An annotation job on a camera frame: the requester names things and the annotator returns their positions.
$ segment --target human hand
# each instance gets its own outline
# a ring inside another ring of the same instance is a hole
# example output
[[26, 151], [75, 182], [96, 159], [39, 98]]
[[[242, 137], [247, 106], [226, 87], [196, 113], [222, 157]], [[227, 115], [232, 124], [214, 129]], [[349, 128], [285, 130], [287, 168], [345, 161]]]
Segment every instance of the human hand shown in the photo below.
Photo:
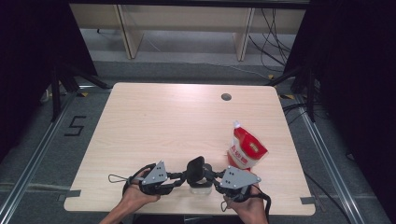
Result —
[[[146, 171], [149, 171], [149, 169], [142, 171], [136, 177], [142, 176]], [[144, 205], [148, 203], [155, 203], [160, 200], [161, 195], [147, 195], [143, 193], [137, 185], [138, 181], [133, 180], [132, 185], [129, 186], [129, 188], [125, 190], [124, 194], [122, 195], [122, 199], [119, 204], [114, 207], [110, 213], [100, 222], [101, 224], [118, 224], [124, 217], [139, 210]]]
[[[259, 184], [252, 186], [250, 193], [259, 194]], [[233, 209], [245, 224], [268, 224], [263, 199], [249, 198], [242, 203], [236, 203], [226, 196], [223, 197], [227, 203], [227, 208]]]

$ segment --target snack bag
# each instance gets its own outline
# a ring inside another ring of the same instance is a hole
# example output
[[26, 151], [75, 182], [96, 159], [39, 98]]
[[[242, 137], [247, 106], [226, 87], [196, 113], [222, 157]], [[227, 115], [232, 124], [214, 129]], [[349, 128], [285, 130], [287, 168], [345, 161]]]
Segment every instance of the snack bag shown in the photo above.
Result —
[[227, 151], [228, 162], [239, 169], [250, 169], [268, 153], [268, 150], [243, 129], [238, 121], [233, 123], [233, 127], [233, 141]]

